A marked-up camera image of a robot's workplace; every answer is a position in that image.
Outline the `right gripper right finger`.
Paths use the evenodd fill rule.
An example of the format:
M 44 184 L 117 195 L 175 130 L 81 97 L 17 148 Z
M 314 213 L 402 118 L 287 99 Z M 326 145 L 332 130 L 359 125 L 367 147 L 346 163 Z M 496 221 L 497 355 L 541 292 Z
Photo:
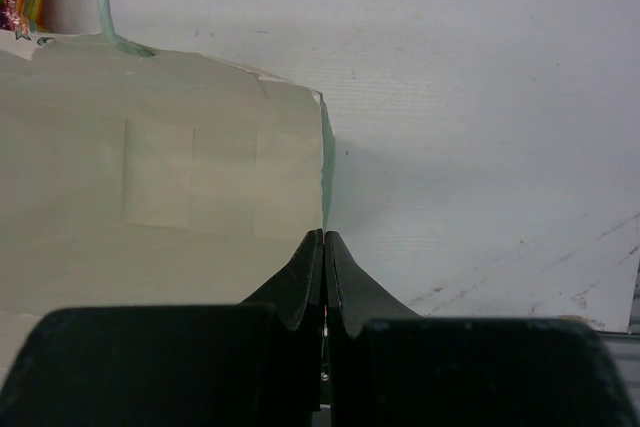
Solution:
M 325 237 L 336 426 L 635 426 L 608 337 L 560 318 L 423 317 Z

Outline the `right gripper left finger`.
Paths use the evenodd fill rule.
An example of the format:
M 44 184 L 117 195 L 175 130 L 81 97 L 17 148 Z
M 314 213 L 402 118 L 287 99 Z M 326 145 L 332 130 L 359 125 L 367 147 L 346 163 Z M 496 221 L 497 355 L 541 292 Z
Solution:
M 323 234 L 236 305 L 65 308 L 30 332 L 5 426 L 308 426 L 319 407 Z

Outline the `green printed paper bag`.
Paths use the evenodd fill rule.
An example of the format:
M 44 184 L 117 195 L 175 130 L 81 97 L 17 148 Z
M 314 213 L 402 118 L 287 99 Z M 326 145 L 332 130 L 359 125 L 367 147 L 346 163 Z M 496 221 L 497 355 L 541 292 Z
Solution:
M 322 95 L 194 53 L 1 29 L 1 368 L 51 311 L 233 303 L 326 223 Z

